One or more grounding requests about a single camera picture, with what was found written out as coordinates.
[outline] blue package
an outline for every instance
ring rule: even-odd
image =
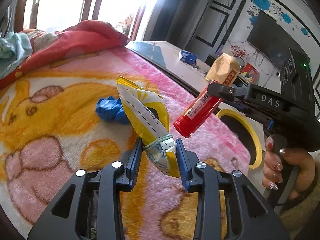
[[[186,50],[180,50],[179,52],[179,60],[190,64],[190,65],[196,65],[197,64],[197,55],[188,52]]]
[[[129,124],[130,121],[126,116],[121,99],[115,99],[113,96],[100,98],[96,106],[97,115],[105,121],[115,121],[121,124]]]

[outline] red blanket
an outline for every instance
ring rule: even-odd
[[[17,69],[3,78],[0,90],[20,76],[52,62],[96,52],[103,49],[123,47],[128,37],[117,32],[110,23],[83,21],[58,34],[58,40],[46,49],[32,54]]]

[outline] yellow ring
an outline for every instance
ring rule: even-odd
[[[218,117],[220,119],[224,115],[228,115],[228,116],[233,117],[234,119],[238,120],[247,129],[247,131],[251,135],[252,140],[254,142],[254,145],[256,147],[256,160],[254,161],[254,164],[249,165],[249,168],[250,169],[258,168],[262,162],[262,148],[261,148],[261,143],[259,141],[257,133],[252,128],[252,126],[249,124],[249,122],[246,120],[246,118],[243,115],[238,114],[236,111],[233,111],[230,109],[222,109],[216,114],[216,117]]]

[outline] tv screen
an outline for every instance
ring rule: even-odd
[[[279,69],[288,58],[288,47],[304,54],[308,63],[310,58],[300,45],[287,33],[275,19],[260,11],[247,41],[268,57]]]

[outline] red bottle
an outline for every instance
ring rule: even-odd
[[[185,138],[189,138],[191,133],[198,130],[222,102],[221,98],[209,95],[207,88],[208,86],[202,90],[191,106],[173,123],[176,130]]]

